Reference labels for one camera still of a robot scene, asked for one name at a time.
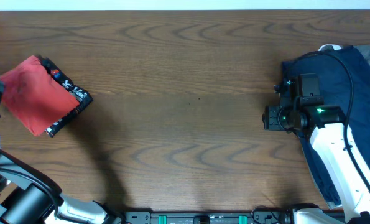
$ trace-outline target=black snack bag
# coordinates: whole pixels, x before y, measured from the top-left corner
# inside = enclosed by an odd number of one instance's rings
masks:
[[[73,95],[80,104],[71,110],[66,116],[56,121],[51,127],[47,128],[45,132],[50,136],[54,137],[58,131],[60,131],[66,124],[72,119],[78,116],[92,101],[92,96],[83,88],[74,85],[73,81],[68,78],[49,58],[42,58],[41,65],[47,70],[52,78],[63,86],[71,95]]]

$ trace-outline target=wooden table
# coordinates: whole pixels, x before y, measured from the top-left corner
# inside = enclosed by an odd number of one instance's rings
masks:
[[[370,44],[370,11],[0,12],[0,74],[51,58],[95,101],[54,138],[1,106],[4,150],[114,208],[326,208],[292,134],[264,131],[280,63]]]

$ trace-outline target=red towel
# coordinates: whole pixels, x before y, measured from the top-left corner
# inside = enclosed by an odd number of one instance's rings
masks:
[[[79,102],[31,56],[0,76],[5,83],[2,103],[35,136],[66,116]]]

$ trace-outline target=white backdrop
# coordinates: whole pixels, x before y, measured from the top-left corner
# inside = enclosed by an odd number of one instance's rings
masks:
[[[370,9],[370,0],[0,0],[0,11],[226,9]]]

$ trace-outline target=navy blue fabric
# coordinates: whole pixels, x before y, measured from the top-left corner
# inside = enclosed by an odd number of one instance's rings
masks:
[[[349,125],[361,155],[370,168],[370,66],[354,47],[331,52],[349,68],[354,84],[354,101]],[[282,63],[285,71],[290,62]],[[333,58],[317,55],[303,59],[294,66],[290,77],[303,73],[316,73],[320,82],[320,93],[326,105],[339,105],[344,113],[348,110],[349,79],[343,67]],[[327,202],[340,205],[340,198],[328,175],[323,161],[310,143],[300,138],[305,158],[312,177]]]

